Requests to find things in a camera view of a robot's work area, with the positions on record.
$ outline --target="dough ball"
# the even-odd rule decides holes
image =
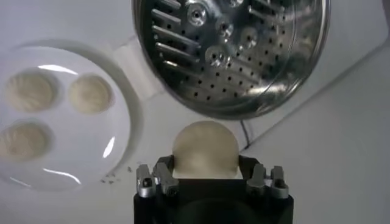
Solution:
[[[41,155],[48,146],[48,137],[36,124],[10,127],[0,134],[0,157],[24,161]]]
[[[5,97],[17,110],[37,112],[51,106],[54,90],[47,78],[41,74],[20,74],[8,81]]]
[[[99,76],[81,77],[72,83],[69,100],[73,107],[84,114],[103,112],[110,105],[108,84]]]
[[[238,143],[223,125],[197,122],[176,137],[173,155],[176,178],[235,178],[238,170]]]

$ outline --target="white countertop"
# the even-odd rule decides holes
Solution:
[[[312,77],[284,106],[246,122],[251,139],[262,135],[381,46],[388,36],[380,0],[345,0],[332,4],[328,41]],[[137,166],[154,165],[159,157],[171,153],[173,139],[182,128],[209,119],[176,102],[154,82],[145,64],[133,60],[139,46],[130,11],[129,0],[5,0],[0,3],[0,52],[23,44],[62,47],[98,63],[117,81],[127,77],[133,83],[135,77],[145,76],[146,85],[151,86],[146,92],[129,87],[123,90],[134,105],[134,132],[129,149],[114,172],[115,177],[109,175],[103,179],[104,183],[61,194],[0,191],[2,223],[131,223]],[[240,147],[244,147],[246,142],[239,122],[222,123],[235,134]]]

